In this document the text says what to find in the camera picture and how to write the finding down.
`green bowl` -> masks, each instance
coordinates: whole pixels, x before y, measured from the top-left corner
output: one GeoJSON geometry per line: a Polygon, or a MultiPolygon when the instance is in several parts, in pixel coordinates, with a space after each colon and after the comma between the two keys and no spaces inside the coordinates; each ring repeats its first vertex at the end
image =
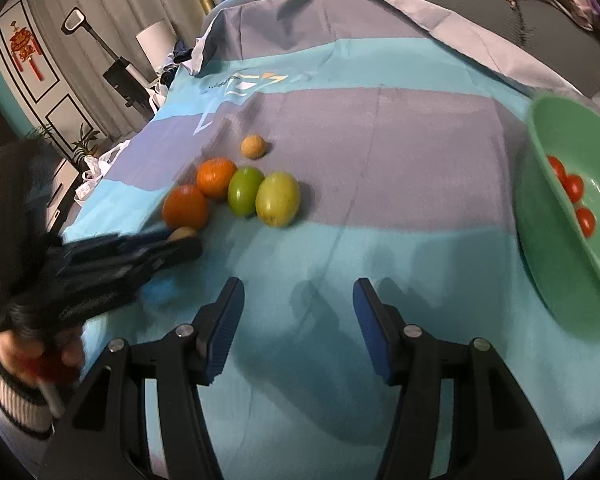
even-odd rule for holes
{"type": "Polygon", "coordinates": [[[580,103],[546,94],[532,104],[528,134],[514,190],[526,262],[558,323],[580,338],[600,340],[600,116],[580,103]],[[578,204],[571,204],[548,155],[584,180],[578,204]],[[580,205],[596,217],[596,230],[588,239],[575,216],[580,205]]]}

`silver bolt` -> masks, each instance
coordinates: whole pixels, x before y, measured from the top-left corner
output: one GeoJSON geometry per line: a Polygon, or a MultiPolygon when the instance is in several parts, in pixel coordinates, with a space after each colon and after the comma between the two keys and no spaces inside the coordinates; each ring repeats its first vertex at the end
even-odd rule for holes
{"type": "Polygon", "coordinates": [[[180,325],[176,328],[178,337],[189,337],[191,334],[193,334],[193,327],[190,324],[180,325]]]}
{"type": "Polygon", "coordinates": [[[407,325],[403,331],[407,337],[420,337],[422,335],[422,329],[417,325],[407,325]]]}
{"type": "Polygon", "coordinates": [[[491,343],[481,337],[474,339],[474,348],[480,352],[491,350],[491,343]]]}
{"type": "Polygon", "coordinates": [[[109,341],[109,350],[112,352],[119,352],[125,347],[125,340],[120,339],[119,337],[112,339],[109,341]]]}

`ribbed cuff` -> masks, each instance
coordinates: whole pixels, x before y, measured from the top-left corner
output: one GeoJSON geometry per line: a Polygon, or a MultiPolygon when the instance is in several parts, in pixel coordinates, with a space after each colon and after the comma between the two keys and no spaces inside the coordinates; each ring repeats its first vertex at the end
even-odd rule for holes
{"type": "Polygon", "coordinates": [[[11,375],[0,362],[0,409],[14,426],[39,439],[52,434],[52,416],[39,390],[11,375]]]}

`green fruit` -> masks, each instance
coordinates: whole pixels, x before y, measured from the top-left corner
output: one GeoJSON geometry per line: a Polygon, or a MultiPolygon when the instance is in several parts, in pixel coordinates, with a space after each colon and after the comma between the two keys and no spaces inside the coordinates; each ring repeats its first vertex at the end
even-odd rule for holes
{"type": "Polygon", "coordinates": [[[256,196],[264,175],[258,168],[244,166],[234,173],[229,182],[227,200],[236,216],[249,216],[256,212],[256,196]]]}
{"type": "Polygon", "coordinates": [[[284,227],[298,214],[300,185],[288,173],[271,173],[256,197],[258,218],[271,227],[284,227]]]}

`red chinese knot decoration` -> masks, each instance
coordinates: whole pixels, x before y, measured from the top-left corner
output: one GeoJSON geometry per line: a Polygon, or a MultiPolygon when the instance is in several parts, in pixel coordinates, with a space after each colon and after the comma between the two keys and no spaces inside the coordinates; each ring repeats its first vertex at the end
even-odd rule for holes
{"type": "Polygon", "coordinates": [[[18,27],[16,22],[11,22],[11,27],[13,27],[13,36],[9,41],[11,43],[11,57],[13,57],[16,68],[19,72],[24,72],[22,64],[29,61],[29,65],[38,81],[44,81],[45,77],[38,70],[36,62],[33,60],[33,54],[42,55],[42,49],[40,49],[36,37],[27,27],[18,27]]]}

